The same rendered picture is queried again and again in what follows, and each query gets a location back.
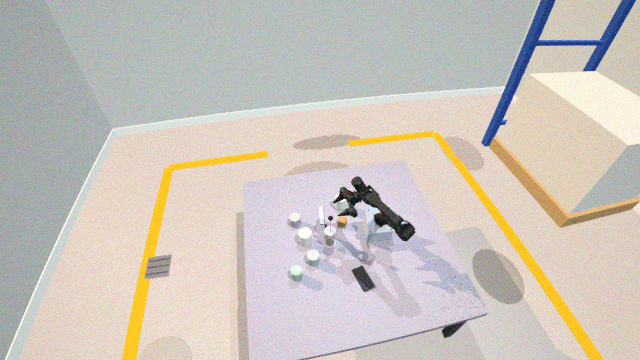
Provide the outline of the glass french press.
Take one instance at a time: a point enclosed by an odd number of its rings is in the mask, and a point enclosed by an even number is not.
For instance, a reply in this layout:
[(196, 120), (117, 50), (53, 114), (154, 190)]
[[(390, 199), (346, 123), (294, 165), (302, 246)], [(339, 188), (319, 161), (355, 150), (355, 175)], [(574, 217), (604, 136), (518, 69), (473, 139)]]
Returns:
[(325, 225), (324, 246), (326, 248), (332, 248), (336, 246), (336, 241), (335, 241), (336, 229), (331, 226), (331, 221), (333, 220), (333, 216), (329, 216), (328, 220), (330, 220), (330, 226), (327, 226), (327, 224)]

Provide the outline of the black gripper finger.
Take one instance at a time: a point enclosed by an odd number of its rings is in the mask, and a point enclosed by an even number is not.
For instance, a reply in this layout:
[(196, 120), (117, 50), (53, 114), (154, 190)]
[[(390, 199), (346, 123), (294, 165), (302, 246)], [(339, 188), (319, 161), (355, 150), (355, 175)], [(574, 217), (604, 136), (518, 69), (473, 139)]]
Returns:
[(344, 200), (344, 196), (342, 195), (342, 193), (340, 191), (338, 197), (333, 201), (333, 203), (337, 203), (337, 202), (339, 202), (341, 200)]
[(338, 214), (338, 216), (352, 216), (352, 215), (349, 213), (349, 210), (346, 208), (346, 210)]

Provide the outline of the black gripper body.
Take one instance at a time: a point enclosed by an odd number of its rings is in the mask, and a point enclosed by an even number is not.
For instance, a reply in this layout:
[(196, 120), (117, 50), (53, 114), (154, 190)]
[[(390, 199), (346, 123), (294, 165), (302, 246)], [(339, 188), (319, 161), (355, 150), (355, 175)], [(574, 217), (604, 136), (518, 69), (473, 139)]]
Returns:
[[(341, 187), (341, 188), (340, 188), (340, 190), (341, 190), (341, 193), (343, 193), (343, 192), (346, 190), (346, 188), (345, 188), (345, 187)], [(349, 208), (348, 208), (349, 213), (350, 213), (354, 218), (356, 218), (356, 217), (358, 216), (358, 213), (357, 213), (356, 209), (355, 209), (353, 206), (355, 206), (355, 204), (356, 204), (356, 203), (358, 203), (358, 202), (360, 202), (360, 203), (361, 203), (361, 202), (362, 202), (362, 199), (361, 199), (361, 197), (360, 197), (360, 195), (358, 194), (358, 192), (357, 192), (357, 191), (353, 191), (353, 192), (354, 192), (354, 196), (355, 196), (357, 199), (356, 199), (353, 203), (350, 203), (348, 200), (347, 200), (347, 202), (348, 202), (348, 205), (349, 205)]]

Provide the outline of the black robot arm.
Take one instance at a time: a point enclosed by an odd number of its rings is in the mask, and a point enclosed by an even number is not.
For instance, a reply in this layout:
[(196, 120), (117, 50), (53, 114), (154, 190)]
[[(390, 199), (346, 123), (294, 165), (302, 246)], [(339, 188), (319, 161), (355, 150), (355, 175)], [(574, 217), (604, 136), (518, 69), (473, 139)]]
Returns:
[[(376, 224), (382, 228), (384, 225), (390, 226), (396, 232), (396, 234), (403, 240), (407, 241), (412, 235), (415, 234), (415, 228), (412, 223), (404, 220), (399, 215), (397, 216), (385, 203), (381, 200), (379, 193), (370, 185), (366, 186), (361, 177), (356, 176), (351, 180), (351, 184), (354, 186), (361, 199), (368, 205), (379, 209), (381, 212), (375, 214), (374, 220)], [(372, 189), (372, 190), (370, 190)], [(353, 203), (357, 198), (354, 196), (354, 192), (345, 190), (343, 193), (344, 199)], [(407, 223), (401, 224), (402, 221)]]

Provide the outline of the black flat bar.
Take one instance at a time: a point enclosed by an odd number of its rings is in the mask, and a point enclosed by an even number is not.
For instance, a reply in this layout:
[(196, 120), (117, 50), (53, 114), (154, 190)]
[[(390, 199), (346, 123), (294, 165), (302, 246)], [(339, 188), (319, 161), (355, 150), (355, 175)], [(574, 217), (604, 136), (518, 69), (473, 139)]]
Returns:
[(364, 292), (375, 288), (375, 285), (362, 266), (355, 268), (352, 272)]

